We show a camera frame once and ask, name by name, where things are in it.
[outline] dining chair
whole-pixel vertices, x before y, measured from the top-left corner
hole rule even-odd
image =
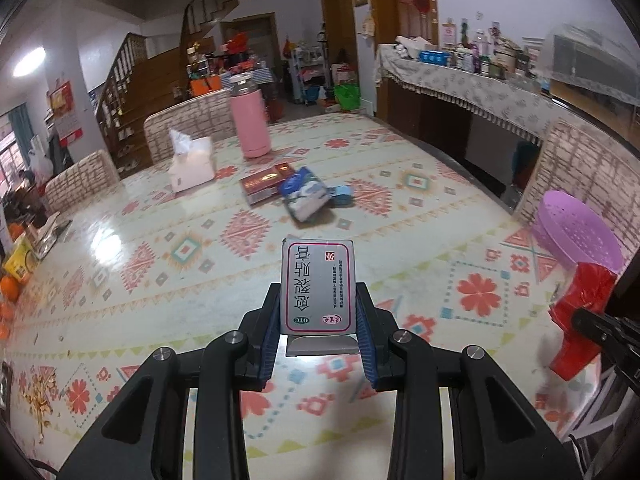
[[[98,150],[49,180],[44,196],[52,212],[62,212],[119,182],[109,153]]]
[[[584,202],[620,242],[625,261],[640,249],[640,160],[622,143],[591,124],[552,124],[514,215],[531,224],[548,190]]]
[[[230,95],[228,89],[209,92],[146,118],[146,144],[154,164],[174,154],[169,137],[171,128],[192,139],[209,136],[216,141],[233,137],[236,126],[231,117]]]

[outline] purple plastic basket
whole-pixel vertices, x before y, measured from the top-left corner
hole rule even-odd
[[[599,215],[565,192],[544,194],[532,231],[540,245],[565,267],[589,262],[617,273],[624,266],[616,235]]]

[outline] red box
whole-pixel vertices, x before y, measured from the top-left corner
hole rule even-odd
[[[249,205],[278,193],[278,185],[296,171],[289,164],[276,164],[268,170],[260,171],[240,179],[242,191]]]

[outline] blue snack package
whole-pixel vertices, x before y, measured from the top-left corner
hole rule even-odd
[[[326,187],[306,166],[280,184],[278,192],[290,215],[300,222],[308,221],[329,201]]]

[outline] metal screw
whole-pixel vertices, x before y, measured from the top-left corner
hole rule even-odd
[[[484,357],[484,349],[478,345],[471,345],[466,348],[466,354],[472,359],[482,359]]]
[[[156,361],[166,361],[169,357],[171,357],[171,349],[166,346],[154,350],[154,359]]]
[[[396,343],[408,343],[411,341],[411,332],[408,330],[396,330],[393,338]]]
[[[225,334],[225,341],[231,345],[235,345],[244,339],[244,334],[239,330],[232,330]]]

